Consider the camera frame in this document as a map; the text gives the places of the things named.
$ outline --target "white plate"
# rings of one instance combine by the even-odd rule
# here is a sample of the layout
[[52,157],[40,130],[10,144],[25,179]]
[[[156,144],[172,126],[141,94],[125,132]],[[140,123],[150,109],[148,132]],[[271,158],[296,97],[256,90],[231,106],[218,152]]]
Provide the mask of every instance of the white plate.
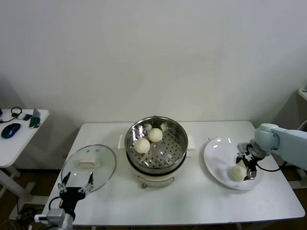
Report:
[[224,185],[238,190],[252,189],[259,184],[263,171],[257,170],[254,180],[235,181],[229,175],[229,169],[236,165],[237,145],[240,141],[232,138],[217,138],[211,140],[204,151],[203,157],[209,172]]

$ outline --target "steamed bun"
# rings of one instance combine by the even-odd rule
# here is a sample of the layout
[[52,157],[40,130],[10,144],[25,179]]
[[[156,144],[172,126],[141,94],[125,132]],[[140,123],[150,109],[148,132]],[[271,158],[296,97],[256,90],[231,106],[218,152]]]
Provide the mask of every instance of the steamed bun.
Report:
[[148,132],[148,139],[151,142],[159,142],[162,140],[163,132],[159,128],[153,128]]
[[230,175],[235,181],[241,182],[246,177],[246,170],[245,164],[241,160],[235,167],[230,169]]
[[134,143],[134,149],[141,154],[147,153],[150,149],[150,143],[145,138],[139,139]]

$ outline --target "white table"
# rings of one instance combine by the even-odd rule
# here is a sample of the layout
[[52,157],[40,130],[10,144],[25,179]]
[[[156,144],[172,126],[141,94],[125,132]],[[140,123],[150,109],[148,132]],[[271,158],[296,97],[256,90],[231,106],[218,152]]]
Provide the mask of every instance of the white table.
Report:
[[[48,110],[38,110],[40,112],[40,123],[43,124],[46,118],[49,116]],[[12,119],[11,110],[10,109],[2,109],[2,116],[0,117],[3,121],[7,121]],[[24,109],[23,113],[32,114],[33,109]],[[22,153],[26,145],[32,139],[34,134],[39,130],[39,128],[29,128],[30,120],[23,121],[19,119],[14,119],[8,123],[0,124],[0,132],[2,130],[12,124],[19,123],[21,124],[20,129],[14,134],[13,137],[9,139],[4,139],[0,137],[0,168],[5,168],[7,171],[11,173],[11,176],[5,174],[2,170],[0,170],[0,183],[3,185],[3,188],[0,192],[0,197],[3,195],[5,189],[9,189],[11,192],[19,196],[19,209],[21,210],[24,204],[42,204],[44,205],[47,201],[46,196],[34,196],[31,195],[35,183],[30,182],[26,186],[26,188],[22,188],[18,185],[13,178],[15,176],[20,176],[20,173],[13,167],[14,162]],[[17,217],[17,206],[13,209],[10,219],[16,219]]]
[[[208,139],[238,138],[249,141],[254,127],[248,121],[181,122],[194,137],[195,154],[186,158],[181,174],[169,186],[142,189],[130,172],[125,151],[117,149],[118,139],[130,123],[84,124],[68,154],[93,144],[109,146],[116,154],[117,167],[101,189],[78,202],[74,225],[197,225],[241,223],[300,218],[305,211],[282,172],[264,172],[261,183],[252,190],[227,188],[203,166],[201,155]],[[276,169],[272,156],[261,165]],[[49,200],[59,195],[55,182]],[[59,201],[52,203],[58,207]]]

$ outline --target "perforated steel tray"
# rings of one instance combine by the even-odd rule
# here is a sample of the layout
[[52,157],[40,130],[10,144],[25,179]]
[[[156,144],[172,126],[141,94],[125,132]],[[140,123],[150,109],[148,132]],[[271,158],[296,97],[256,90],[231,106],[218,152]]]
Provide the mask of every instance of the perforated steel tray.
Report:
[[[150,150],[139,154],[134,143],[147,138],[151,128],[159,128],[163,138],[157,143],[150,142]],[[176,170],[183,163],[188,148],[188,136],[183,127],[166,117],[152,116],[135,123],[125,138],[127,157],[138,171],[148,175],[166,175]]]

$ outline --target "robotic arm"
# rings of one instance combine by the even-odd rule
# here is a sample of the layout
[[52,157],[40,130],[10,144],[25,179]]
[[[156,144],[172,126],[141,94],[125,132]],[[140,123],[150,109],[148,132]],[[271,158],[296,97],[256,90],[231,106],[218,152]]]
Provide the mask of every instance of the robotic arm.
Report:
[[246,180],[256,177],[257,162],[271,153],[281,156],[301,169],[307,170],[307,132],[287,130],[274,124],[261,124],[249,143],[238,144],[237,162],[243,160],[247,168]]
[[35,215],[35,222],[49,224],[49,228],[55,230],[72,230],[75,219],[74,210],[77,202],[83,200],[93,188],[93,173],[91,173],[87,184],[83,187],[66,187],[71,172],[63,179],[59,187],[59,196],[62,199],[59,208],[51,208],[47,215]]

